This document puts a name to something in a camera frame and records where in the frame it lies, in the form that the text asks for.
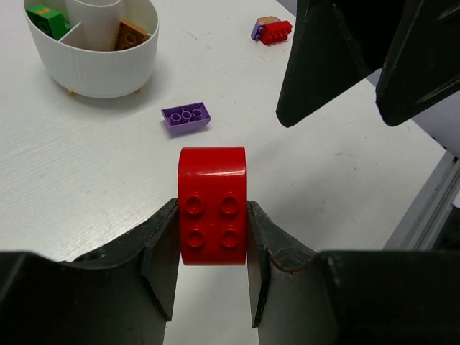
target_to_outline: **red block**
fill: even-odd
[[[184,265],[244,265],[247,237],[244,148],[183,148],[178,190]]]
[[[287,20],[266,24],[264,31],[260,35],[260,40],[264,45],[271,45],[276,42],[282,42],[288,39],[292,32],[293,26]]]

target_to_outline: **white round bowl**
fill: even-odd
[[[69,21],[72,14],[69,16],[67,1],[24,0],[24,13],[25,9],[44,2],[50,8],[62,12]],[[93,5],[94,1],[97,3],[101,0],[72,1],[95,7],[97,11],[91,11],[92,14],[103,13],[104,8],[114,13],[112,5]],[[117,15],[139,25],[150,35],[148,40],[128,50],[89,50],[85,22],[74,25],[60,40],[54,40],[41,32],[26,15],[42,62],[51,77],[61,86],[87,97],[116,98],[138,91],[152,76],[158,43],[157,12],[150,0],[113,0],[113,5],[119,8],[120,1],[124,3],[123,13],[117,10]]]

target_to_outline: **brown block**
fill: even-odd
[[[116,36],[114,50],[134,48],[145,42],[148,38],[149,33],[146,30],[142,29],[135,23],[130,22],[128,19],[122,19],[118,35]]]

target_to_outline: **purple toy brick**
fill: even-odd
[[[262,31],[264,31],[264,26],[269,23],[279,22],[280,20],[274,16],[262,17],[256,20],[256,24],[254,25],[254,29],[252,29],[251,38],[254,41],[258,41]]]
[[[161,110],[165,123],[174,134],[193,132],[209,123],[211,117],[203,103],[176,106]]]

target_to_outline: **black object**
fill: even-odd
[[[382,68],[396,126],[460,90],[459,0],[298,0],[277,116],[291,127]]]
[[[460,254],[315,253],[247,204],[261,345],[460,344]],[[0,254],[3,344],[161,345],[179,262],[177,200],[74,262]]]

